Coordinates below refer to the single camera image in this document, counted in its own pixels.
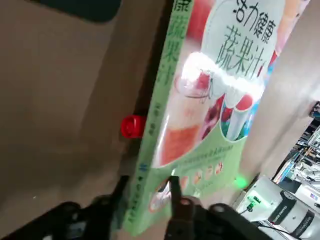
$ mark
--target red bottle cap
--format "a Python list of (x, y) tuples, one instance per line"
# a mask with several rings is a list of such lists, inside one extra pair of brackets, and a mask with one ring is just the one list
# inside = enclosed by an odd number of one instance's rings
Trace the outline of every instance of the red bottle cap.
[(121, 123), (121, 133), (125, 138), (142, 138), (147, 118), (145, 116), (130, 115)]

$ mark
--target machine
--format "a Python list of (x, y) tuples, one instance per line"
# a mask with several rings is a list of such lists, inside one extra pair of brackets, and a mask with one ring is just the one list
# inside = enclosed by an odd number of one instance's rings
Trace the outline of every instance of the machine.
[(268, 221), (293, 238), (319, 239), (320, 215), (266, 176), (252, 185), (237, 210), (248, 221)]

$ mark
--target small food image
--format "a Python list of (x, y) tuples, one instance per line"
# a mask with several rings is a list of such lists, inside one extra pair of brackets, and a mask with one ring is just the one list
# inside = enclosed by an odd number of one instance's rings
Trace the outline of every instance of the small food image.
[(194, 184), (194, 185), (197, 185), (197, 184), (201, 181), (201, 179), (202, 179), (202, 174), (203, 174), (203, 172), (202, 172), (201, 169), (199, 169), (198, 171), (196, 171), (196, 173), (195, 173), (195, 175), (194, 175), (194, 178), (193, 178), (193, 184)]
[[(189, 183), (189, 177), (180, 177), (181, 190), (185, 190)], [(163, 181), (156, 189), (149, 204), (149, 212), (155, 213), (162, 209), (171, 199), (170, 185), (168, 179)]]
[(209, 165), (205, 170), (205, 180), (209, 180), (211, 176), (214, 174), (214, 167), (212, 165)]
[(222, 162), (219, 162), (216, 166), (215, 166), (215, 169), (214, 169), (214, 173), (215, 175), (218, 175), (222, 172), (222, 169), (224, 168), (224, 165)]
[(187, 176), (183, 176), (180, 178), (180, 186), (181, 186), (181, 190), (185, 190), (188, 186), (189, 183), (189, 177)]

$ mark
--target fruit juice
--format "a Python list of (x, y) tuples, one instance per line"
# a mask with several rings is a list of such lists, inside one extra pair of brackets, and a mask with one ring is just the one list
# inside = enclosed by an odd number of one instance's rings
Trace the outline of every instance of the fruit juice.
[(177, 87), (172, 89), (167, 109), (168, 122), (160, 154), (161, 166), (186, 154), (197, 144), (199, 130), (209, 108), (208, 82), (209, 76), (201, 74), (197, 79), (195, 91), (184, 91), (183, 94)]

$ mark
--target black cable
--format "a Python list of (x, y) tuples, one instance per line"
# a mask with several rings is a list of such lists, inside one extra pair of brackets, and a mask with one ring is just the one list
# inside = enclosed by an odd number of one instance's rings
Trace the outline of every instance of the black cable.
[(244, 210), (244, 211), (240, 212), (239, 214), (240, 214), (240, 215), (242, 215), (242, 214), (244, 214), (246, 211), (248, 211), (248, 209), (246, 209), (246, 210)]
[(273, 230), (276, 230), (276, 231), (279, 231), (279, 232), (282, 232), (282, 233), (288, 234), (290, 237), (293, 237), (293, 238), (295, 238), (295, 239), (301, 240), (301, 238), (300, 238), (300, 237), (292, 236), (289, 232), (287, 232), (287, 231), (283, 231), (283, 230), (280, 230), (280, 229), (277, 229), (277, 228), (272, 227), (272, 226), (265, 226), (265, 225), (260, 224), (260, 226), (259, 226), (259, 227), (267, 228), (267, 229), (273, 229)]

